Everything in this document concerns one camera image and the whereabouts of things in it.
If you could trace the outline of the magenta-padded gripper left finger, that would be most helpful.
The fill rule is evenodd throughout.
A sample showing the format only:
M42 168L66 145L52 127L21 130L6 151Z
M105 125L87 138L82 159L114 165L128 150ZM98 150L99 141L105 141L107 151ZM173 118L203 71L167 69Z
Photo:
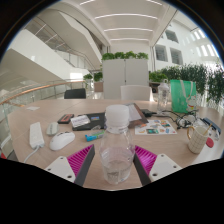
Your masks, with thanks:
M68 157L59 156L46 171L82 186L95 156L94 145L89 145Z

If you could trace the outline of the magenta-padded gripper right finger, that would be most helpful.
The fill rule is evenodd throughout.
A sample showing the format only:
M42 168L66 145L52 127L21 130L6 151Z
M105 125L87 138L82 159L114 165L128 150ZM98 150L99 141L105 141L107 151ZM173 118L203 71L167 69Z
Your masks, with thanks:
M140 146L135 147L134 165L143 186L181 170L166 154L156 155Z

